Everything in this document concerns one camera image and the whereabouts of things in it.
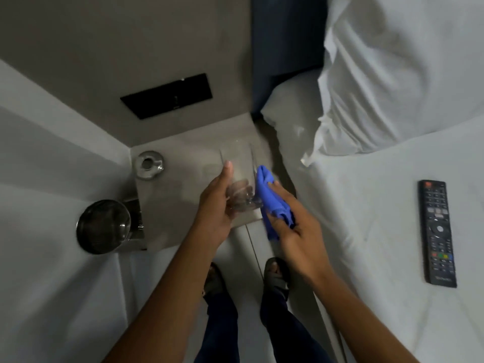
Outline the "person's right hand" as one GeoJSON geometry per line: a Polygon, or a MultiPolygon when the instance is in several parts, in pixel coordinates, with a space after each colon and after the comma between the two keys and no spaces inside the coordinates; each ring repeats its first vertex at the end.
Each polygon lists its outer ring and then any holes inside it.
{"type": "Polygon", "coordinates": [[[279,182],[269,183],[269,187],[287,202],[295,218],[293,233],[287,238],[280,238],[287,262],[306,281],[314,284],[329,269],[320,224],[279,182]]]}

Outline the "clear drinking glass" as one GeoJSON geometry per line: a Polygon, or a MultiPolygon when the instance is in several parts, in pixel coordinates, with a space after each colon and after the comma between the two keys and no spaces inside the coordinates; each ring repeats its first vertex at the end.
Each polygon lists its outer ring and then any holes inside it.
{"type": "Polygon", "coordinates": [[[233,165],[232,183],[227,196],[230,208],[238,213],[262,207],[256,191],[257,159],[253,145],[245,140],[232,140],[220,148],[222,162],[233,165]]]}

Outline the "blue cleaning cloth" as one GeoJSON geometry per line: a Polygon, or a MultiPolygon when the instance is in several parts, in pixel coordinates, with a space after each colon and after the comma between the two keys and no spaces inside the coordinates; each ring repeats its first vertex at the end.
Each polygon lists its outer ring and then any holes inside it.
{"type": "Polygon", "coordinates": [[[256,171],[256,195],[262,203],[261,214],[268,240],[279,241],[280,238],[270,223],[268,214],[275,218],[282,219],[286,225],[293,229],[295,218],[290,206],[279,195],[269,187],[275,178],[272,172],[264,165],[260,165],[256,171]]]}

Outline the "person's right forearm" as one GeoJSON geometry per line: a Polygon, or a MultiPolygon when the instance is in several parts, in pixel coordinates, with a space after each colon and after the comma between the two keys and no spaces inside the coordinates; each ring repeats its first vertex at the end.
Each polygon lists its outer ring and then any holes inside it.
{"type": "Polygon", "coordinates": [[[331,268],[306,276],[357,363],[419,363],[331,268]]]}

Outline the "person's left forearm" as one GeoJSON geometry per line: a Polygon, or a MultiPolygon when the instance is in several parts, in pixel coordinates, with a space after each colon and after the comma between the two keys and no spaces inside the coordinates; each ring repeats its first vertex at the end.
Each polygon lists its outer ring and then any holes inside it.
{"type": "Polygon", "coordinates": [[[142,310],[102,363],[183,363],[210,265],[230,227],[193,225],[142,310]]]}

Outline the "grey bedside table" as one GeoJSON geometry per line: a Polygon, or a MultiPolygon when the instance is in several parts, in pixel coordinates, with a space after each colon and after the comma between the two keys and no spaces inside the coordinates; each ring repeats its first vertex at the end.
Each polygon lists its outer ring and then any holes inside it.
{"type": "Polygon", "coordinates": [[[283,165],[275,130],[244,113],[181,134],[153,140],[130,150],[132,163],[142,152],[164,158],[164,170],[153,179],[136,179],[143,231],[149,252],[182,242],[191,226],[201,192],[223,167],[221,150],[231,144],[251,146],[258,165],[271,169],[292,194],[294,185],[283,165]]]}

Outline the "person's sandal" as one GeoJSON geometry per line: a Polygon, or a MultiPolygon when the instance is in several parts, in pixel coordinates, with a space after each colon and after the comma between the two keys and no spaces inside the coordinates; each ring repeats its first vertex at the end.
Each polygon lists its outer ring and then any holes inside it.
{"type": "Polygon", "coordinates": [[[263,282],[264,291],[276,293],[287,302],[291,287],[291,274],[283,259],[272,257],[266,261],[263,282]]]}
{"type": "Polygon", "coordinates": [[[227,287],[222,273],[215,262],[211,262],[203,287],[203,298],[226,294],[227,287]]]}

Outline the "silver metal ashtray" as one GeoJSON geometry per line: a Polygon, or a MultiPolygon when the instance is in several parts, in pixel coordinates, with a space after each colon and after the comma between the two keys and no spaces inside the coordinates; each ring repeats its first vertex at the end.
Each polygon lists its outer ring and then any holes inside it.
{"type": "Polygon", "coordinates": [[[159,152],[149,150],[134,158],[133,169],[139,180],[152,180],[165,169],[165,159],[159,152]]]}

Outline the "person's left sandal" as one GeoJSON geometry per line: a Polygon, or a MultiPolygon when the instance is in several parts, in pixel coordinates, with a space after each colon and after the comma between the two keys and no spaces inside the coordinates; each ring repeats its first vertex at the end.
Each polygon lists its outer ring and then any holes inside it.
{"type": "Polygon", "coordinates": [[[226,294],[227,287],[222,273],[215,262],[211,262],[203,287],[203,298],[226,294]]]}

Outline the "white bed sheet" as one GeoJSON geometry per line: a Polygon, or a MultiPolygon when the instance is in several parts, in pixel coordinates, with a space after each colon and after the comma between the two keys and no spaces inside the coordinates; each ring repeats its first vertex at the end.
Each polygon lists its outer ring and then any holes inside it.
{"type": "Polygon", "coordinates": [[[319,74],[277,86],[262,114],[331,264],[421,363],[484,363],[484,116],[370,154],[317,154],[306,167],[322,115],[319,74]],[[457,288],[425,281],[422,179],[447,184],[457,288]]]}

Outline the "person's dark blue trousers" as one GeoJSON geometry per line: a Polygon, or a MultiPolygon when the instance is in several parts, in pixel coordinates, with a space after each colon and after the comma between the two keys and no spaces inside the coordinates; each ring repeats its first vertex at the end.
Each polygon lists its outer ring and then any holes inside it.
{"type": "Polygon", "coordinates": [[[184,363],[332,363],[333,357],[289,311],[277,292],[259,307],[239,305],[227,292],[205,297],[184,363]]]}

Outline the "blue padded headboard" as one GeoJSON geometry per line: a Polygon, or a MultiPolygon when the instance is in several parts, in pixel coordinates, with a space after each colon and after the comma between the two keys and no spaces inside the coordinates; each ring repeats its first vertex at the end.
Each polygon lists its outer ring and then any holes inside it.
{"type": "Polygon", "coordinates": [[[328,0],[251,0],[252,109],[276,86],[324,64],[328,0]]]}

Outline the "black remote control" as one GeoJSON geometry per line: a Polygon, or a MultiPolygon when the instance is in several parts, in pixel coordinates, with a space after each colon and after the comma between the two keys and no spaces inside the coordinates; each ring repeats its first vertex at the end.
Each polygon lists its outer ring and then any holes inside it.
{"type": "Polygon", "coordinates": [[[417,190],[426,282],[457,288],[446,183],[420,180],[417,190]]]}

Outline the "white pillow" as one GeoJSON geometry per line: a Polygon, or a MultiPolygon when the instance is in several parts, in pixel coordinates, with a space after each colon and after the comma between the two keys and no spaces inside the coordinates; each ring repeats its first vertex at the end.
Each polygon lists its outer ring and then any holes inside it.
{"type": "Polygon", "coordinates": [[[311,154],[366,154],[484,117],[484,0],[328,0],[311,154]]]}

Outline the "black wall switch panel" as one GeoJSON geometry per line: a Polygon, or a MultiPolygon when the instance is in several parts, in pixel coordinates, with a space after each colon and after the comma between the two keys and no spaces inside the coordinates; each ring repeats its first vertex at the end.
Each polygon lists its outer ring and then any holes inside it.
{"type": "Polygon", "coordinates": [[[121,97],[122,103],[144,120],[213,98],[205,73],[121,97]]]}

